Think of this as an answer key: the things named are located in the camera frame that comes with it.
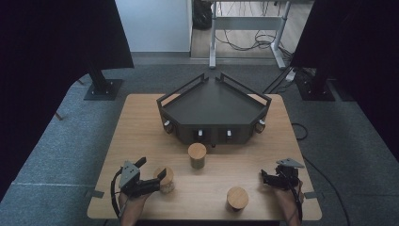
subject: wooden table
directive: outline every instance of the wooden table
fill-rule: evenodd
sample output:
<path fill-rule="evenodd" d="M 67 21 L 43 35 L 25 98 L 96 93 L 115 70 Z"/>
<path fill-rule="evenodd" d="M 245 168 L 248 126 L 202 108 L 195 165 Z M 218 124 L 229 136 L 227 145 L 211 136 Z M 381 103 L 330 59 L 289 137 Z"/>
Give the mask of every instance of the wooden table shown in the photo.
<path fill-rule="evenodd" d="M 104 196 L 91 199 L 88 216 L 116 218 L 110 201 L 110 182 L 125 160 L 135 163 L 146 156 L 147 163 L 140 168 L 141 179 L 151 179 L 158 167 L 169 166 L 174 171 L 176 188 L 169 194 L 154 192 L 147 199 L 141 218 L 283 220 L 271 188 L 263 184 L 260 176 L 261 169 L 275 174 L 276 161 L 287 157 L 305 165 L 282 98 L 269 95 L 273 101 L 261 134 L 254 133 L 245 145 L 206 146 L 205 167 L 192 169 L 189 145 L 183 145 L 163 129 L 155 101 L 160 96 L 127 97 L 95 187 Z M 306 169 L 299 170 L 299 178 L 304 183 L 303 192 L 313 191 Z M 249 196 L 247 207 L 238 213 L 226 207 L 227 192 L 234 186 L 242 187 Z M 322 216 L 316 199 L 305 200 L 303 212 L 304 220 Z"/>

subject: wooden cylinder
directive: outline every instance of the wooden cylinder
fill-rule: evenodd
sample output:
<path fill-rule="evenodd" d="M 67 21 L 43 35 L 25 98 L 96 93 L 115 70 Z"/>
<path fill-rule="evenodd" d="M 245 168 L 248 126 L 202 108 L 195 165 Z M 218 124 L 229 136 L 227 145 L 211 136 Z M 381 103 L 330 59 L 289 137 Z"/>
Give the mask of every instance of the wooden cylinder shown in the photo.
<path fill-rule="evenodd" d="M 201 143 L 193 143 L 188 147 L 191 167 L 201 169 L 205 166 L 206 147 Z"/>
<path fill-rule="evenodd" d="M 160 182 L 159 191 L 161 193 L 168 194 L 175 188 L 175 185 L 173 183 L 173 176 L 174 176 L 173 170 L 169 167 L 160 167 L 156 169 L 155 172 L 153 173 L 153 178 L 156 178 L 158 174 L 164 169 L 167 169 L 167 175 Z"/>
<path fill-rule="evenodd" d="M 227 192 L 227 202 L 235 212 L 244 209 L 248 201 L 247 192 L 240 186 L 234 186 Z"/>

